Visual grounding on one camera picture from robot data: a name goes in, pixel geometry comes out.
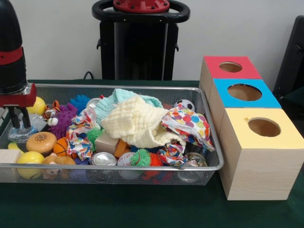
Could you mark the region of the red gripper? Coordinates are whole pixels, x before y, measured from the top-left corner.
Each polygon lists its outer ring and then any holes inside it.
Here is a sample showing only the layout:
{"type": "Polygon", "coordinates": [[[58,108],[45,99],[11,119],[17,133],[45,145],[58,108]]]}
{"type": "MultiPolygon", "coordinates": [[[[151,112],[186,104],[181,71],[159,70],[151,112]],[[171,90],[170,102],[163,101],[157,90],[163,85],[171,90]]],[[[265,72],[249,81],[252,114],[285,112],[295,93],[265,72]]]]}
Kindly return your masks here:
{"type": "Polygon", "coordinates": [[[18,116],[15,114],[14,107],[20,107],[23,114],[22,121],[24,128],[30,128],[30,118],[27,107],[32,107],[36,102],[37,89],[34,83],[28,83],[24,90],[14,94],[0,95],[0,106],[8,107],[12,125],[20,128],[18,116]]]}

